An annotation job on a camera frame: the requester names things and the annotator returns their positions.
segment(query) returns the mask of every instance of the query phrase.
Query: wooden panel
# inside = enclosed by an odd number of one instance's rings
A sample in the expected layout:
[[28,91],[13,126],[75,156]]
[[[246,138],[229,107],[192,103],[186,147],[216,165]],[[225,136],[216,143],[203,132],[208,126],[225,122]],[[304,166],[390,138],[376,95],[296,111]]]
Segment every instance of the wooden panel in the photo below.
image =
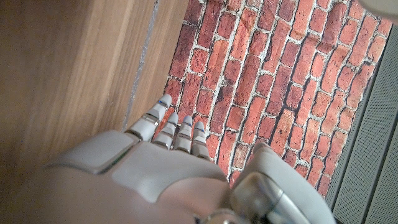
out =
[[[0,2],[0,199],[58,153],[122,129],[154,4]],[[146,57],[157,70],[144,68],[135,106],[162,94],[186,5],[160,1]]]
[[162,96],[188,1],[160,1],[128,128]]

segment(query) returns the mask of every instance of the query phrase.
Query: red brick wall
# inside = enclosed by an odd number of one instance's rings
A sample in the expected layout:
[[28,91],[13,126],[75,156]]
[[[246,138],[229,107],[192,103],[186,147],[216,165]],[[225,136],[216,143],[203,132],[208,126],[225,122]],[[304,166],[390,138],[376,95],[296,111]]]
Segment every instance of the red brick wall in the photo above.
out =
[[231,183],[265,141],[326,195],[390,28],[356,1],[190,0],[165,92]]

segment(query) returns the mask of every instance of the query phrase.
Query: white robotic hand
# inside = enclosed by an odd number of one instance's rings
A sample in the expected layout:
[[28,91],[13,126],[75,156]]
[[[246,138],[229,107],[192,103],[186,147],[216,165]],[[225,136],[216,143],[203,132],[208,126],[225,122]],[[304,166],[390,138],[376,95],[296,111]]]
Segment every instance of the white robotic hand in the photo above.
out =
[[172,114],[171,97],[125,133],[107,131],[60,155],[0,213],[13,223],[333,223],[326,203],[266,144],[232,190],[209,159],[204,125]]

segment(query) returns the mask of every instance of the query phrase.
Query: robot finger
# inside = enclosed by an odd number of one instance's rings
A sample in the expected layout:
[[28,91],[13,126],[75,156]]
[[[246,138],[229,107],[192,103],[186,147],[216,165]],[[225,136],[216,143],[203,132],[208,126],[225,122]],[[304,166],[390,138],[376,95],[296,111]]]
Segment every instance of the robot finger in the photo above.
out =
[[170,149],[170,146],[173,141],[173,136],[175,132],[175,127],[177,126],[178,122],[178,115],[177,113],[172,113],[167,120],[166,125],[164,128],[160,131],[160,133],[156,136],[154,140],[154,144],[158,144],[162,147],[167,148],[167,150]]
[[198,121],[193,129],[191,155],[210,160],[206,145],[205,126],[201,121]]
[[142,115],[138,121],[127,129],[126,132],[136,135],[143,141],[149,141],[155,134],[156,127],[163,119],[171,102],[172,97],[169,94],[163,95],[161,99],[146,114]]
[[191,131],[192,117],[188,115],[182,121],[180,131],[175,138],[173,150],[181,150],[189,154],[191,153]]

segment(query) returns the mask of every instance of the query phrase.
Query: robotic hand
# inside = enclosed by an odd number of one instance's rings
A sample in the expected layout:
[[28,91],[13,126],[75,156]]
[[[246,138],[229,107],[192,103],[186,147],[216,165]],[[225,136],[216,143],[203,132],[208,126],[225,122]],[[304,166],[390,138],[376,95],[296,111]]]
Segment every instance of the robotic hand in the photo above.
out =
[[232,189],[209,159],[205,130],[178,116],[152,139],[164,95],[125,133],[107,131],[62,154],[5,204],[16,223],[334,223],[315,189],[265,143]]

